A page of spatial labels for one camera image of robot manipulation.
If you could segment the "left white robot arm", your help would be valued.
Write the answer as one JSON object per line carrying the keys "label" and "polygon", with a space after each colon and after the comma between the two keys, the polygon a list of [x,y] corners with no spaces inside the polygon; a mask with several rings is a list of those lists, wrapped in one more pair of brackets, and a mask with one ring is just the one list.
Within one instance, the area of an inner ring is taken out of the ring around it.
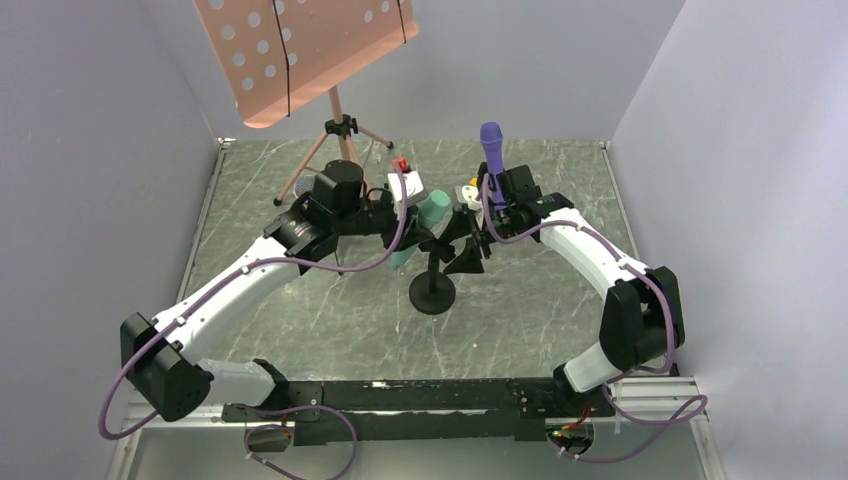
{"label": "left white robot arm", "polygon": [[401,158],[375,188],[367,187],[359,164],[328,162],[312,187],[209,283],[151,319],[135,313],[123,322],[123,376],[166,422],[206,402],[287,406],[290,382],[270,362],[214,361],[207,350],[234,321],[308,271],[370,270],[423,239],[418,205],[427,197],[419,172]]}

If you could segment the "teal microphone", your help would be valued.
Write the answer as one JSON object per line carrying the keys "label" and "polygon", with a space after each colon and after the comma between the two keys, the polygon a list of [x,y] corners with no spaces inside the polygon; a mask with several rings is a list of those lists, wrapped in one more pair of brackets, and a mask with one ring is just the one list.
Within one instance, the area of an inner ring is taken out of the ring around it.
{"label": "teal microphone", "polygon": [[414,225],[406,233],[403,241],[407,248],[403,250],[398,248],[389,257],[392,270],[398,270],[404,265],[419,249],[420,243],[434,239],[431,229],[441,222],[451,206],[451,197],[442,190],[433,190],[425,200],[416,205]]}

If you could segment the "glitter silver microphone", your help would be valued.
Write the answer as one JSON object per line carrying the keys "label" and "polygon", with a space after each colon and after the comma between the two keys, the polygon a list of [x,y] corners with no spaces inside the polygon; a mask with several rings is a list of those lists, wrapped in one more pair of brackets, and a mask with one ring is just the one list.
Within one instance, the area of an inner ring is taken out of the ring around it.
{"label": "glitter silver microphone", "polygon": [[300,176],[293,187],[293,195],[294,198],[297,199],[300,196],[311,192],[314,189],[314,185],[316,182],[315,175],[302,175]]}

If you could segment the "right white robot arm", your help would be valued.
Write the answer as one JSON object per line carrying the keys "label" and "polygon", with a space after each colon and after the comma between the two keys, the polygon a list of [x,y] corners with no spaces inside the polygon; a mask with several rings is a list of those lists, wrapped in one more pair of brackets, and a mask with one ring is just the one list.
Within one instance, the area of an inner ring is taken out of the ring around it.
{"label": "right white robot arm", "polygon": [[559,192],[545,194],[526,165],[492,175],[479,170],[476,184],[456,190],[472,218],[473,257],[491,245],[526,238],[565,259],[603,301],[598,338],[558,367],[568,392],[584,394],[635,371],[666,373],[685,341],[678,280],[667,267],[649,267],[596,230]]}

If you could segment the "purple microphone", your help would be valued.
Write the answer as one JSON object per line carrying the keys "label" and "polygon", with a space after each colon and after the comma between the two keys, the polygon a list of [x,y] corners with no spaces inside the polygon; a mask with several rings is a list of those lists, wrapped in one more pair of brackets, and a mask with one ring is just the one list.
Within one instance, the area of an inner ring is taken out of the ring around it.
{"label": "purple microphone", "polygon": [[486,161],[486,171],[489,174],[489,190],[496,210],[506,208],[502,189],[497,175],[504,172],[502,153],[503,135],[501,127],[497,122],[486,122],[480,127],[479,139]]}

